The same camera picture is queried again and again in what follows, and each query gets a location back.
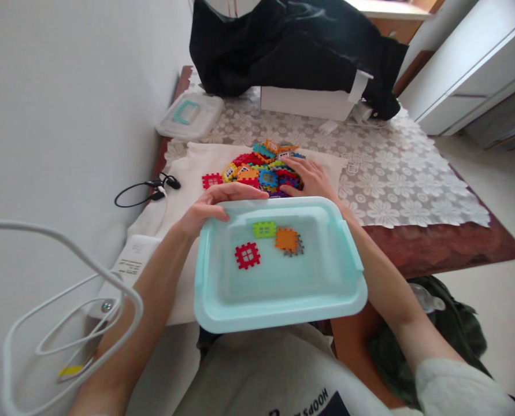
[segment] wooden table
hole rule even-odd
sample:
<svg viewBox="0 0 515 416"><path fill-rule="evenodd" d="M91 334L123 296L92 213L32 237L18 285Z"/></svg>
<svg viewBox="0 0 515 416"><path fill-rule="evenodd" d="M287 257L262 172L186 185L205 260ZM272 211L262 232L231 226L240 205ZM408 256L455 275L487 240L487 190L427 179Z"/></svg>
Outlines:
<svg viewBox="0 0 515 416"><path fill-rule="evenodd" d="M191 73L190 66L182 69L174 99L190 85ZM169 141L170 138L164 138L161 143L153 177L165 168ZM490 212L482 201L481 204ZM514 260L515 238L492 212L490 219L488 228L473 222L426 228L416 225L364 228L404 277L411 278ZM403 403L382 382L366 347L366 341L379 331L382 323L383 319L370 303L357 315L330 320L338 359L384 404L395 408Z"/></svg>

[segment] floor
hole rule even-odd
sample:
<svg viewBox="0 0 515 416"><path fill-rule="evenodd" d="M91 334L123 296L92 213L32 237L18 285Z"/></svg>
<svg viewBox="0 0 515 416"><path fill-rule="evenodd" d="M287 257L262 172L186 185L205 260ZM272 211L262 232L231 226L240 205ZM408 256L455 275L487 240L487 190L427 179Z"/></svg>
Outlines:
<svg viewBox="0 0 515 416"><path fill-rule="evenodd" d="M436 146L515 237L515 151L483 151L466 136ZM477 310L488 341L483 363L515 396L515 261L437 275L454 297Z"/></svg>

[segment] white lace tablecloth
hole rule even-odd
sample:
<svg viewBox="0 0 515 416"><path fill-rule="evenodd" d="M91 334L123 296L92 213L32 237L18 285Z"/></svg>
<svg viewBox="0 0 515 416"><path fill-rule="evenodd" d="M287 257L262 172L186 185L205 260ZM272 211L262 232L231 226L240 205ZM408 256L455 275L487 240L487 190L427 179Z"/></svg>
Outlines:
<svg viewBox="0 0 515 416"><path fill-rule="evenodd" d="M197 72L190 92L204 93ZM468 221L488 226L488 211L439 154L434 141L405 109L384 129L340 122L329 135L319 131L326 120L260 109L259 87L225 99L225 109L202 143L251 146L271 139L348 159L338 195L362 225L451 224ZM173 139L167 163L186 155L186 143Z"/></svg>

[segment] container handle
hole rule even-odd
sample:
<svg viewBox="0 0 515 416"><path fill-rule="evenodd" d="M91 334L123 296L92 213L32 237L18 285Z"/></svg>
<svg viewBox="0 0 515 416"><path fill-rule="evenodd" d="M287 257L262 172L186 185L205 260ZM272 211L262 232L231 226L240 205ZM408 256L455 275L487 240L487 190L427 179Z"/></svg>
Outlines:
<svg viewBox="0 0 515 416"><path fill-rule="evenodd" d="M360 272L363 272L363 263L361 262L361 257L359 252L357 251L357 247L355 246L355 241L351 236L350 229L348 228L348 223L345 220L340 220L338 222L338 226L342 229L342 232L344 233L345 241L348 248L350 249L351 257L354 261L355 268Z"/></svg>
<svg viewBox="0 0 515 416"><path fill-rule="evenodd" d="M196 289L203 286L203 271L205 270L205 265L209 264L209 250L201 250L202 244L205 247L210 247L209 235L209 228L203 226L203 229L199 234L198 258L195 263L194 287Z"/></svg>

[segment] white cabinet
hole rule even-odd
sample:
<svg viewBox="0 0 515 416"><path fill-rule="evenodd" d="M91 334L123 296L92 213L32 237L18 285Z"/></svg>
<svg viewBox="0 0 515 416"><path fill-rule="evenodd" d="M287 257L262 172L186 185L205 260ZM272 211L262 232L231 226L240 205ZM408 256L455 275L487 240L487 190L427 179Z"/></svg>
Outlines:
<svg viewBox="0 0 515 416"><path fill-rule="evenodd" d="M515 92L515 0L479 0L399 100L430 135L453 134Z"/></svg>
<svg viewBox="0 0 515 416"><path fill-rule="evenodd" d="M421 128L427 134L438 136L449 124L458 122L484 100L484 97L450 96L436 108L436 111L430 112L421 120Z"/></svg>

